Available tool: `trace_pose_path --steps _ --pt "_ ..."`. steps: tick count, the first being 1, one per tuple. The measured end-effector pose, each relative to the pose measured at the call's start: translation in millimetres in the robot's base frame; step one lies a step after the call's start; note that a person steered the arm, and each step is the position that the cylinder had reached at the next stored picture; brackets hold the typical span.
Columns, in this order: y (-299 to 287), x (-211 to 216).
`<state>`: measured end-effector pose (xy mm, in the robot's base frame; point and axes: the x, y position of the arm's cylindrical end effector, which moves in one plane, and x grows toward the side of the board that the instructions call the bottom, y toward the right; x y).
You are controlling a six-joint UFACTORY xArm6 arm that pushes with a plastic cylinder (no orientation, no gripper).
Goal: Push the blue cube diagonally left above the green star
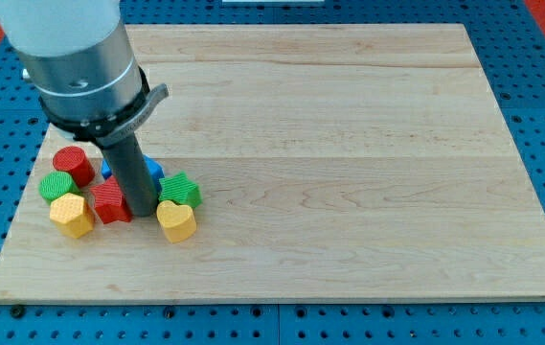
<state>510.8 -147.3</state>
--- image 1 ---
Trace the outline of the black clamp ring with lever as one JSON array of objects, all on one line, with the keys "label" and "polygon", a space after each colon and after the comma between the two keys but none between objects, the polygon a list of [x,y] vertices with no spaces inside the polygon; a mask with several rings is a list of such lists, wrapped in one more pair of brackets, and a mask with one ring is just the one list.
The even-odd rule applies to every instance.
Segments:
[{"label": "black clamp ring with lever", "polygon": [[50,122],[67,132],[71,140],[91,142],[99,148],[111,148],[133,136],[144,124],[154,108],[169,96],[164,83],[154,88],[148,85],[147,76],[138,68],[140,89],[128,102],[119,99],[118,83],[99,92],[53,96],[42,94],[40,104]]}]

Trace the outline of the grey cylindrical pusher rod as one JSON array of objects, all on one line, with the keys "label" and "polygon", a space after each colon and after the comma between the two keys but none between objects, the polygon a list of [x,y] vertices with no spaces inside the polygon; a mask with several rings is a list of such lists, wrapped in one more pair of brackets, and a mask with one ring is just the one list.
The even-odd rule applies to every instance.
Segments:
[{"label": "grey cylindrical pusher rod", "polygon": [[102,155],[124,194],[133,216],[151,216],[158,196],[145,157],[134,134],[102,149]]}]

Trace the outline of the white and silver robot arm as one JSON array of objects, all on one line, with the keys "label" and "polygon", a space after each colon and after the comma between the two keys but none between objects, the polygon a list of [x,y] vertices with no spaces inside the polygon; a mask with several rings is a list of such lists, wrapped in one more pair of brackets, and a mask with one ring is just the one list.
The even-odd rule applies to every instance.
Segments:
[{"label": "white and silver robot arm", "polygon": [[158,196],[135,131],[169,95],[150,87],[116,0],[0,0],[0,26],[50,122],[98,147],[131,213]]}]

